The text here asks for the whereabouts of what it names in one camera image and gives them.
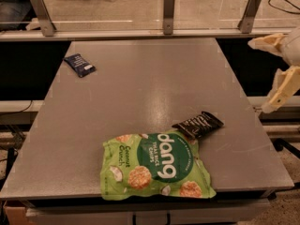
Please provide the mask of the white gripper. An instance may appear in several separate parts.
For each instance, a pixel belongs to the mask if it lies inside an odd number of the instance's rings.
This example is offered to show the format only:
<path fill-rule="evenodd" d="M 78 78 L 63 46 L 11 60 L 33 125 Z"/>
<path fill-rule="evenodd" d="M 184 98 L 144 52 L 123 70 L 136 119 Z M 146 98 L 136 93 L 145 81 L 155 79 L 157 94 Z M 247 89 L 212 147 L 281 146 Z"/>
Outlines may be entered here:
<path fill-rule="evenodd" d="M 300 27 L 296 27 L 286 36 L 275 33 L 253 38 L 247 45 L 253 50 L 282 55 L 283 60 L 290 66 L 285 71 L 276 71 L 272 89 L 262 105 L 264 113 L 272 113 L 300 89 Z"/>

